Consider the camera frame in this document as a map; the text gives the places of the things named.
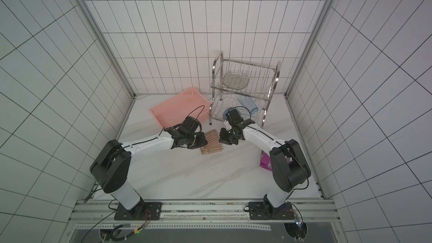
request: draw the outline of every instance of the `stainless steel dish rack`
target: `stainless steel dish rack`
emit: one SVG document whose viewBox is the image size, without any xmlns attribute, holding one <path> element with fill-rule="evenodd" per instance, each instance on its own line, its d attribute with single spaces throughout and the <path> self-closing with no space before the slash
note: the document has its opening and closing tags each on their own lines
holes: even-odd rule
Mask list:
<svg viewBox="0 0 432 243">
<path fill-rule="evenodd" d="M 251 97 L 258 107 L 258 112 L 251 116 L 261 127 L 264 126 L 267 110 L 273 97 L 274 90 L 279 79 L 281 62 L 276 68 L 259 66 L 251 63 L 223 58 L 223 52 L 219 51 L 215 57 L 212 69 L 212 103 L 209 110 L 209 121 L 212 119 L 223 120 L 223 113 L 230 107 L 241 106 L 237 100 L 238 95 Z M 224 74 L 235 72 L 245 74 L 249 77 L 249 83 L 243 89 L 232 89 L 227 87 L 222 78 Z M 243 119 L 249 118 L 249 112 L 243 107 L 237 107 Z"/>
</svg>

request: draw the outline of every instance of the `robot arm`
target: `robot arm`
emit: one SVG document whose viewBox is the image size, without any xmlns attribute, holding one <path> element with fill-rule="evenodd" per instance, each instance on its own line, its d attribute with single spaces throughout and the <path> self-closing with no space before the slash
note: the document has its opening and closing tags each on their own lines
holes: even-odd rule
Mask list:
<svg viewBox="0 0 432 243">
<path fill-rule="evenodd" d="M 206 145 L 204 133 L 195 132 L 198 127 L 201 130 L 201 123 L 187 116 L 181 124 L 165 128 L 158 135 L 123 144 L 111 140 L 90 166 L 90 172 L 105 193 L 110 193 L 132 215 L 139 216 L 143 200 L 127 181 L 129 165 L 158 151 L 184 146 L 197 149 Z"/>
<path fill-rule="evenodd" d="M 239 139 L 247 140 L 266 152 L 270 156 L 273 178 L 277 186 L 267 193 L 264 202 L 273 209 L 283 206 L 289 192 L 294 191 L 295 186 L 302 184 L 311 176 L 299 143 L 274 137 L 251 119 L 243 120 L 235 109 L 228 111 L 226 118 L 229 129 L 221 129 L 219 142 L 238 144 Z"/>
</svg>

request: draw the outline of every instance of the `pink plastic basket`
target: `pink plastic basket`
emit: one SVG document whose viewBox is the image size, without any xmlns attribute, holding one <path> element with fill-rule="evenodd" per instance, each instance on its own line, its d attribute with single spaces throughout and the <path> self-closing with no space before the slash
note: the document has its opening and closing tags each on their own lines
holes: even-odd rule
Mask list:
<svg viewBox="0 0 432 243">
<path fill-rule="evenodd" d="M 195 108 L 204 105 L 204 110 L 200 113 L 201 108 L 191 113 L 192 117 L 197 117 L 202 123 L 209 116 L 210 102 L 204 98 L 195 88 L 186 89 L 178 95 L 154 106 L 150 112 L 163 128 L 169 128 L 180 124 L 186 116 Z"/>
</svg>

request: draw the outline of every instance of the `wire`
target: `wire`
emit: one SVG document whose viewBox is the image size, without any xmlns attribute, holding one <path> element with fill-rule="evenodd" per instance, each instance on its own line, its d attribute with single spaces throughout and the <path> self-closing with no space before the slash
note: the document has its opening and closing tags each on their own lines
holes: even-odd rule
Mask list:
<svg viewBox="0 0 432 243">
<path fill-rule="evenodd" d="M 90 199 L 90 197 L 91 197 L 95 192 L 97 192 L 98 190 L 101 190 L 101 189 L 102 189 L 102 188 L 100 188 L 100 189 L 95 189 L 94 191 L 90 192 L 89 195 L 84 199 L 84 203 L 87 203 L 87 201 Z"/>
<path fill-rule="evenodd" d="M 245 109 L 249 112 L 249 119 L 252 119 L 251 111 L 249 111 L 249 109 L 246 108 L 246 107 L 244 107 L 244 106 L 235 106 L 235 107 L 230 107 L 230 108 L 228 108 L 228 112 L 229 112 L 230 109 L 233 109 L 233 110 L 234 110 L 234 108 L 239 108 L 239 107 L 243 107 L 243 108 L 245 108 Z"/>
<path fill-rule="evenodd" d="M 300 210 L 293 204 L 293 203 L 291 203 L 291 205 L 293 206 L 293 207 L 295 207 L 296 209 L 297 209 L 297 211 L 299 212 L 299 214 L 300 214 L 300 217 L 302 218 L 301 219 L 301 222 L 302 223 L 305 223 L 304 221 L 303 221 L 303 216 L 302 216 L 302 214 L 300 213 Z"/>
<path fill-rule="evenodd" d="M 83 241 L 84 241 L 84 238 L 90 233 L 90 231 L 91 230 L 93 230 L 93 228 L 95 228 L 96 227 L 96 225 L 98 225 L 98 224 L 100 224 L 104 219 L 106 219 L 106 218 L 108 218 L 109 216 L 111 216 L 112 214 L 114 214 L 115 213 L 115 211 L 114 212 L 112 212 L 111 214 L 109 214 L 108 216 L 106 216 L 105 218 L 103 218 L 103 219 L 101 219 L 97 224 L 95 224 L 85 235 L 84 235 L 84 237 L 83 237 L 83 239 L 81 240 L 81 243 L 83 243 Z"/>
<path fill-rule="evenodd" d="M 270 137 L 269 135 L 267 135 L 267 133 L 265 133 L 265 132 L 262 132 L 262 131 L 260 131 L 259 129 L 256 129 L 256 128 L 253 128 L 253 127 L 249 127 L 249 128 L 251 128 L 251 129 L 254 129 L 254 130 L 256 130 L 256 131 L 259 131 L 259 132 L 261 132 L 262 134 L 264 134 L 265 136 L 267 136 L 268 138 L 270 138 L 270 139 L 272 139 L 273 141 L 275 141 L 276 143 L 278 143 L 278 144 L 280 144 L 280 145 L 283 145 L 283 144 L 281 144 L 281 143 L 279 143 L 278 141 L 276 141 L 276 139 L 274 139 L 273 137 Z M 303 168 L 303 165 L 301 165 L 300 164 L 300 162 L 299 162 L 299 160 L 291 153 L 291 152 L 289 152 L 290 154 L 291 154 L 291 157 L 299 164 L 299 166 L 300 166 L 300 168 L 303 170 L 303 172 L 305 173 L 305 176 L 306 176 L 306 179 L 307 179 L 307 181 L 308 181 L 308 183 L 307 183 L 307 185 L 306 185 L 306 187 L 304 187 L 304 188 L 299 188 L 299 189 L 307 189 L 308 188 L 308 186 L 309 186 L 309 176 L 308 176 L 308 174 L 306 173 L 306 171 L 305 171 L 305 169 Z M 288 197 L 287 197 L 287 199 L 293 194 L 293 192 L 295 191 L 295 190 L 298 190 L 298 189 L 293 189 L 293 191 L 288 195 Z"/>
</svg>

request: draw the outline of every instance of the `striped cloth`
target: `striped cloth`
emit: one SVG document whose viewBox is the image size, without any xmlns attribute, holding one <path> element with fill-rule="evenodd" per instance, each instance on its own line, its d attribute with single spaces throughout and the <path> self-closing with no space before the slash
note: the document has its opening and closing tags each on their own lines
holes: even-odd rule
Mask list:
<svg viewBox="0 0 432 243">
<path fill-rule="evenodd" d="M 202 154 L 210 154 L 222 151 L 222 145 L 219 143 L 219 135 L 216 130 L 209 131 L 205 134 L 208 144 L 201 148 Z"/>
</svg>

